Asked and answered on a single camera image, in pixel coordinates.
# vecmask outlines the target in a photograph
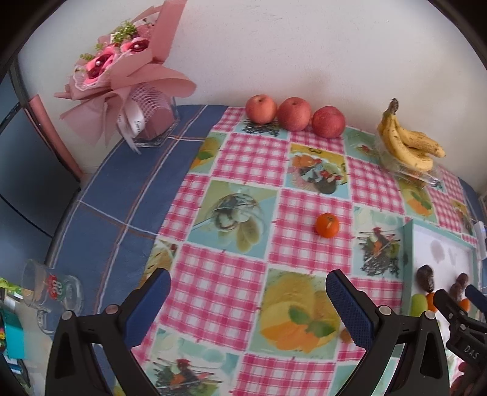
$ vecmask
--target tablecloth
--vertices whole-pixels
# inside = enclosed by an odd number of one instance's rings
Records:
[[[333,395],[363,350],[342,340],[326,274],[341,269],[399,313],[407,221],[477,243],[459,179],[445,168],[436,188],[396,179],[365,131],[328,140],[258,127],[243,108],[180,112],[162,148],[111,153],[68,217],[55,260],[82,279],[87,314],[120,303],[154,268],[170,270],[171,293],[132,350],[163,395]],[[325,212],[340,222],[330,240],[314,230]],[[388,259],[364,260],[382,240]]]

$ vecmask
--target apple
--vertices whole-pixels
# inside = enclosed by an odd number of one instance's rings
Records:
[[[311,126],[322,138],[339,138],[345,129],[345,117],[336,107],[325,106],[314,113]]]
[[[256,95],[245,104],[245,113],[255,124],[267,124],[276,117],[277,105],[268,95]]]
[[[311,106],[301,98],[288,98],[277,110],[279,125],[291,132],[302,131],[309,124]]]

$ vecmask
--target tray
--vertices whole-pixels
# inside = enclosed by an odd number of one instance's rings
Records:
[[[416,271],[424,264],[433,269],[434,289],[448,291],[458,275],[465,272],[469,283],[479,286],[478,261],[475,248],[463,239],[448,231],[413,219],[404,226],[404,286],[401,301],[401,314],[409,315],[411,296],[423,293],[415,278]],[[471,304],[468,316],[475,317],[477,308]],[[448,321],[436,313],[440,324],[443,342],[450,337]]]
[[[387,150],[384,142],[377,134],[375,135],[375,149],[379,155],[381,165],[389,172],[405,179],[423,181],[433,187],[440,183],[441,173],[435,163],[433,164],[433,168],[427,173],[412,169],[394,157]]]

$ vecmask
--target bunch of bananas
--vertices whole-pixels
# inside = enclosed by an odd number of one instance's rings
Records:
[[[397,99],[392,99],[382,115],[377,131],[387,150],[394,157],[413,169],[428,172],[433,168],[433,160],[428,153],[443,158],[445,150],[423,132],[403,128],[395,115],[398,108],[399,102]]]

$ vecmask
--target human hand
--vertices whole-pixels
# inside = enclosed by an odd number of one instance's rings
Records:
[[[465,373],[465,371],[468,369],[468,364],[466,364],[465,362],[462,362],[462,363],[460,363],[460,366],[458,367],[458,369],[462,373]],[[460,387],[460,384],[465,379],[464,377],[465,377],[465,375],[462,375],[462,376],[458,377],[455,381],[453,381],[453,383],[451,384],[451,387],[450,387],[450,396],[452,396],[457,391],[457,389]],[[465,389],[465,392],[463,392],[462,396],[468,396],[470,394],[470,392],[472,391],[472,388],[473,388],[473,383],[470,384]]]

